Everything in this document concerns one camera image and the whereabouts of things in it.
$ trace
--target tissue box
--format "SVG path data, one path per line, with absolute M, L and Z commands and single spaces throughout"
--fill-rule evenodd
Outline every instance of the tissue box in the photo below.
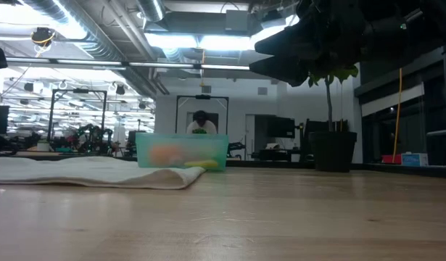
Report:
M 402 154 L 402 165 L 404 166 L 427 166 L 427 154 L 426 153 L 404 153 Z
M 227 135 L 136 133 L 139 167 L 226 168 Z

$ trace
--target clear plastic bin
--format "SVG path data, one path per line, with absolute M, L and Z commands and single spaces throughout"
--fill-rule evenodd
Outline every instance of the clear plastic bin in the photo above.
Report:
M 136 133 L 139 167 L 203 167 L 223 171 L 227 135 Z

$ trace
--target wood grain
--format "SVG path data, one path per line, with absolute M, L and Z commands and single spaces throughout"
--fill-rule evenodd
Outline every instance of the wood grain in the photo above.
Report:
M 13 260 L 446 260 L 446 180 L 230 168 L 179 191 L 0 185 Z

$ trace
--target plant stem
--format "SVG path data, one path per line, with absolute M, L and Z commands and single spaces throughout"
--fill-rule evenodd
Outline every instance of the plant stem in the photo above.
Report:
M 329 131 L 334 131 L 334 127 L 332 125 L 332 102 L 331 102 L 331 90 L 329 88 L 331 84 L 326 80 L 326 93 L 327 93 L 327 109 L 328 109 L 328 122 L 329 122 Z

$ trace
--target black plant pot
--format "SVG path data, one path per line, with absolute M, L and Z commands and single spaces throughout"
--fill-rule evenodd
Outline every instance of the black plant pot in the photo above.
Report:
M 310 133 L 309 139 L 315 155 L 316 170 L 349 172 L 356 136 L 353 132 Z

